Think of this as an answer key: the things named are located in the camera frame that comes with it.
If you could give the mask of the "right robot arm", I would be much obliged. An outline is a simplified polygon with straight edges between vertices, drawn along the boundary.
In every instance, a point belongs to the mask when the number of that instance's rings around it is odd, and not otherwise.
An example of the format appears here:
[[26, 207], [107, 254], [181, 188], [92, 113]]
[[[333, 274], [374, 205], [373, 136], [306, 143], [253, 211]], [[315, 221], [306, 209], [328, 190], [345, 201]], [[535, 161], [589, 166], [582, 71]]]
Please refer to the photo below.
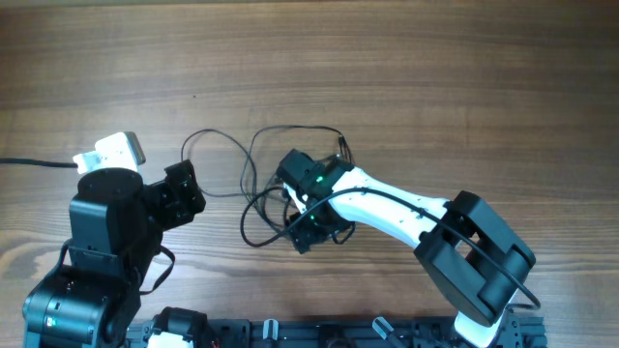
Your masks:
[[354, 164], [314, 160], [296, 149], [276, 171], [298, 212], [284, 234], [301, 253], [357, 224], [413, 249], [457, 310], [456, 333], [474, 347], [497, 338], [516, 293], [536, 264], [532, 249], [480, 196], [425, 197], [380, 182]]

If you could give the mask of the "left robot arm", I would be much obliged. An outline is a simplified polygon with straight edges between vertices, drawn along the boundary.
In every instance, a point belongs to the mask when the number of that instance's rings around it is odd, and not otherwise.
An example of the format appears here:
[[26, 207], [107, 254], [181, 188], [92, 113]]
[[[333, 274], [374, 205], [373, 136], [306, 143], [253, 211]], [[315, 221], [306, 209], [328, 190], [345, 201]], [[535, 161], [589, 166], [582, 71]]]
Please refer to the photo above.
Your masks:
[[151, 185], [127, 168], [84, 175], [69, 209], [72, 236], [24, 301], [24, 346], [122, 346], [152, 259], [171, 253], [163, 233], [204, 208], [189, 160]]

